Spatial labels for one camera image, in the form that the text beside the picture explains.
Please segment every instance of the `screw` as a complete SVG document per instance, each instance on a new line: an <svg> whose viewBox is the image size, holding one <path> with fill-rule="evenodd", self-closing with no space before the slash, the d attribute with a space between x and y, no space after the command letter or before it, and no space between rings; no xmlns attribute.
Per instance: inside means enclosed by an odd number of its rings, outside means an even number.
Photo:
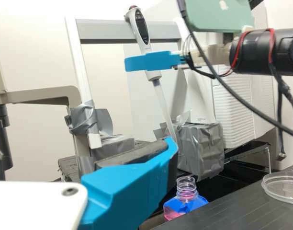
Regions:
<svg viewBox="0 0 293 230"><path fill-rule="evenodd" d="M67 188L62 192L63 196L72 196L77 193L79 190L77 188Z"/></svg>

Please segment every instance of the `duct tape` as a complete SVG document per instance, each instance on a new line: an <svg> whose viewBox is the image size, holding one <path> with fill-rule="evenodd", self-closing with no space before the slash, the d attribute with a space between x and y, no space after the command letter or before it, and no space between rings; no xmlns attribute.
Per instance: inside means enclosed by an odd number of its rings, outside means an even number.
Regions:
<svg viewBox="0 0 293 230"><path fill-rule="evenodd" d="M65 116L66 124L73 135L100 133L103 136L113 134L113 121L107 109L95 109L93 100L70 108Z"/></svg>

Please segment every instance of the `green smartphone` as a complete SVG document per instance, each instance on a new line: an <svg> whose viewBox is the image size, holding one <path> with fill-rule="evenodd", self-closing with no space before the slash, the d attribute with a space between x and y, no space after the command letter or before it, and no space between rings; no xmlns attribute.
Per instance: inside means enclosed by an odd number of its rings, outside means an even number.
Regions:
<svg viewBox="0 0 293 230"><path fill-rule="evenodd" d="M237 33L254 26L248 0L185 0L194 31Z"/></svg>

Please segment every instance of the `clear plastic bottle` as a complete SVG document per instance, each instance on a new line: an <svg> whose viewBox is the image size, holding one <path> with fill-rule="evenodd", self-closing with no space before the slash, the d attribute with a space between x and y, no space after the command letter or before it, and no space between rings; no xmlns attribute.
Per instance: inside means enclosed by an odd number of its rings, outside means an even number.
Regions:
<svg viewBox="0 0 293 230"><path fill-rule="evenodd" d="M164 203L163 206L166 220L172 220L208 204L208 201L198 194L193 177L183 176L178 178L176 182L176 196Z"/></svg>

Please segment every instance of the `petri dish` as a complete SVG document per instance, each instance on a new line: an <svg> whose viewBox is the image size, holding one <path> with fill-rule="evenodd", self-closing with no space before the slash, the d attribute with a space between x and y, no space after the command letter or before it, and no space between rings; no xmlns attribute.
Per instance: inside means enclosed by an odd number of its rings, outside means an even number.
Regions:
<svg viewBox="0 0 293 230"><path fill-rule="evenodd" d="M293 204L293 167L265 175L261 186L272 198Z"/></svg>

